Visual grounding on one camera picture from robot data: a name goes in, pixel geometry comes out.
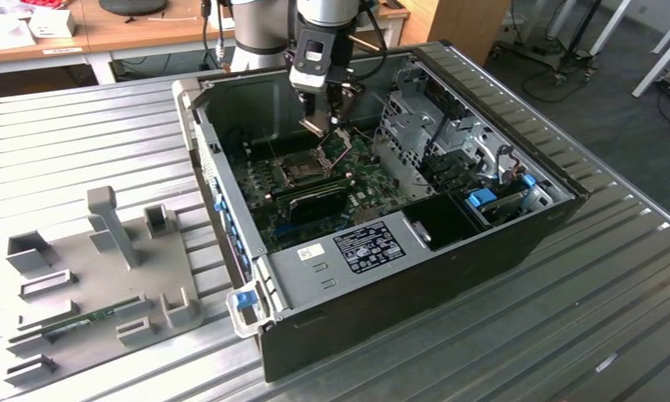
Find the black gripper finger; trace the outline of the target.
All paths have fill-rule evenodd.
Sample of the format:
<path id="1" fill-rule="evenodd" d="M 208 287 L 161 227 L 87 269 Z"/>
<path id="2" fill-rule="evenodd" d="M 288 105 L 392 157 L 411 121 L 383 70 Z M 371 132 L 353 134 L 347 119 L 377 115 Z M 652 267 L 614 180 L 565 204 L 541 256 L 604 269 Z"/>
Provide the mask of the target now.
<path id="1" fill-rule="evenodd" d="M 349 122 L 349 116 L 363 95 L 364 84 L 359 82 L 344 82 L 336 88 L 332 98 L 332 122 L 337 126 L 344 126 Z"/>
<path id="2" fill-rule="evenodd" d="M 325 137 L 331 131 L 331 96 L 329 93 L 300 92 L 304 117 L 300 124 L 317 137 Z"/>

